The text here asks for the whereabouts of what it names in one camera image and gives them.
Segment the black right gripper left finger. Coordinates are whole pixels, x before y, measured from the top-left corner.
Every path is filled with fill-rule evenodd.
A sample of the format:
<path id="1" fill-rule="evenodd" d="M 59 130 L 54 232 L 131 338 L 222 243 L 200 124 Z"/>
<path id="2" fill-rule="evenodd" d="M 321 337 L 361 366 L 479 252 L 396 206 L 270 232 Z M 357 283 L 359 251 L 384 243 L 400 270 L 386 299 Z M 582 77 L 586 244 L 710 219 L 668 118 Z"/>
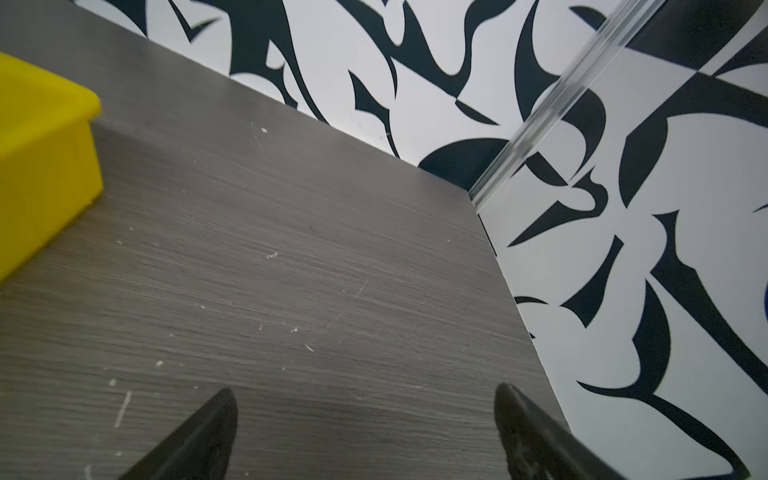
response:
<path id="1" fill-rule="evenodd" d="M 223 479 L 238 426 L 234 392 L 224 388 L 128 469 L 123 479 Z"/>

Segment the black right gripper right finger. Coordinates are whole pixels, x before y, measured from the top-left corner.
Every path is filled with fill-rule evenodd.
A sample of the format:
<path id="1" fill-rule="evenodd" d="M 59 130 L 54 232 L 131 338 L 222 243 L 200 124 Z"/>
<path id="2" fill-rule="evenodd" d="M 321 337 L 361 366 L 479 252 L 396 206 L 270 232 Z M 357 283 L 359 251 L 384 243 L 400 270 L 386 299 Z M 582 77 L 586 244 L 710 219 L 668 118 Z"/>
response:
<path id="1" fill-rule="evenodd" d="M 622 477 L 509 383 L 495 390 L 494 419 L 512 479 Z"/>

